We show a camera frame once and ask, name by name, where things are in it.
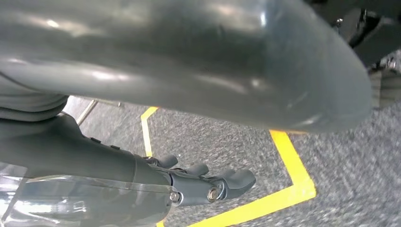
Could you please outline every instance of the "nut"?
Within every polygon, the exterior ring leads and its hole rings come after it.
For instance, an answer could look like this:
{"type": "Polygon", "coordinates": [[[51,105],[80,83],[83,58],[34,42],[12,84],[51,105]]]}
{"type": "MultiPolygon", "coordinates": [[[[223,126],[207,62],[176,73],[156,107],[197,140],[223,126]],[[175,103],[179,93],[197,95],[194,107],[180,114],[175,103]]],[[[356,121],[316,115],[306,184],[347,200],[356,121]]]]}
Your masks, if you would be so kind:
{"type": "Polygon", "coordinates": [[[217,200],[217,197],[218,197],[218,190],[217,190],[217,188],[216,188],[216,187],[210,188],[210,189],[209,189],[209,192],[208,192],[208,200],[209,200],[209,202],[214,202],[214,201],[216,201],[216,200],[217,200]]]}
{"type": "Polygon", "coordinates": [[[180,200],[180,194],[178,192],[171,192],[170,193],[170,200],[172,202],[178,202],[180,200]]]}

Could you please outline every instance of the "hex bolt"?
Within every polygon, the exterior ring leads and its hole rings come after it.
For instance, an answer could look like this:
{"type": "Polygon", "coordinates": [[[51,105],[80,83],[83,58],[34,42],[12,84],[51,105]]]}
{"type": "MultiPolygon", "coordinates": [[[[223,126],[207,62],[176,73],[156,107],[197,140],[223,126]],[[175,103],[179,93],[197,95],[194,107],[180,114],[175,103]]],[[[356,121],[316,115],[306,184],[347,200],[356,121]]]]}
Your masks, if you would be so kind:
{"type": "Polygon", "coordinates": [[[180,194],[178,192],[171,192],[170,193],[170,200],[174,203],[178,202],[180,200],[180,194]]]}
{"type": "Polygon", "coordinates": [[[216,200],[217,200],[217,197],[218,197],[218,190],[217,190],[217,188],[216,188],[216,187],[210,188],[210,189],[209,189],[209,192],[208,192],[208,200],[209,200],[209,202],[214,202],[214,201],[216,201],[216,200]]]}

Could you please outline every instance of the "metal bolt head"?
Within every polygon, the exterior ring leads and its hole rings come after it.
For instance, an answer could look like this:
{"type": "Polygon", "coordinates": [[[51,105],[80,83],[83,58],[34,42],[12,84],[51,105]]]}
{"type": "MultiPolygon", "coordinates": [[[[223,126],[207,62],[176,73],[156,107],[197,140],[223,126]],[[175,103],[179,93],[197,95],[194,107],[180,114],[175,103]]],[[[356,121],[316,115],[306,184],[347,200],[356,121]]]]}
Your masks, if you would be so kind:
{"type": "Polygon", "coordinates": [[[218,197],[218,190],[217,190],[217,188],[216,188],[216,187],[210,188],[210,189],[209,189],[209,192],[208,192],[208,200],[209,200],[209,202],[214,202],[214,201],[216,201],[216,200],[217,200],[217,197],[218,197]]]}
{"type": "Polygon", "coordinates": [[[171,192],[170,193],[170,200],[172,202],[178,202],[180,200],[180,194],[178,192],[171,192]]]}

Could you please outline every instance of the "transparent plastic sheet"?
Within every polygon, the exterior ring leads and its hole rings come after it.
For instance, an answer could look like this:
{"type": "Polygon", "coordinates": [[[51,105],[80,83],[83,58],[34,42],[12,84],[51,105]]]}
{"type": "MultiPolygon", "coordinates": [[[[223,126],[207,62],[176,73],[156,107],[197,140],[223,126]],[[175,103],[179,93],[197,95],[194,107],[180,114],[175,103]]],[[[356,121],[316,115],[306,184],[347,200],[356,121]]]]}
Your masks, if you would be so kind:
{"type": "Polygon", "coordinates": [[[67,175],[28,179],[24,167],[0,166],[2,227],[155,226],[171,208],[170,186],[67,175]]]}

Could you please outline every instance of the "black mechanical part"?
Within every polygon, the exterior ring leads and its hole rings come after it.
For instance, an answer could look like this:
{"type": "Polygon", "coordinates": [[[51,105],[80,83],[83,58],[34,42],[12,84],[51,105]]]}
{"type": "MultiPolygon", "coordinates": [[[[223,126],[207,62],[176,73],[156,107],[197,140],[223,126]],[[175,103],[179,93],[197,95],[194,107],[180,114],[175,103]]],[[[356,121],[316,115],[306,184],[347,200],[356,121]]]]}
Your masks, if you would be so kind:
{"type": "Polygon", "coordinates": [[[370,73],[373,90],[373,107],[384,108],[401,99],[401,73],[384,68],[370,73]]]}
{"type": "Polygon", "coordinates": [[[365,66],[369,67],[401,47],[401,24],[382,18],[380,23],[354,50],[365,66]]]}
{"type": "Polygon", "coordinates": [[[346,130],[371,109],[363,64],[292,0],[0,1],[0,70],[44,94],[281,130],[346,130]]]}
{"type": "MultiPolygon", "coordinates": [[[[173,186],[180,195],[175,205],[209,204],[218,194],[245,193],[255,183],[250,171],[238,171],[222,177],[204,177],[204,164],[182,169],[168,169],[177,164],[174,156],[161,159],[142,158],[122,149],[106,146],[95,138],[82,135],[75,120],[59,114],[41,122],[0,119],[0,160],[27,171],[13,177],[28,179],[51,175],[71,175],[145,185],[173,186]],[[225,187],[217,181],[224,181],[225,187]]],[[[145,205],[145,209],[155,204],[145,205]]]]}
{"type": "Polygon", "coordinates": [[[169,185],[138,155],[83,136],[67,114],[41,122],[0,119],[0,151],[1,162],[28,168],[28,178],[74,175],[169,185]]]}
{"type": "Polygon", "coordinates": [[[174,192],[170,199],[174,206],[192,206],[210,204],[218,200],[229,200],[242,196],[256,182],[256,178],[249,170],[232,169],[217,176],[204,176],[209,172],[205,164],[195,164],[187,169],[164,169],[160,162],[152,157],[154,169],[162,175],[169,175],[174,192]]]}

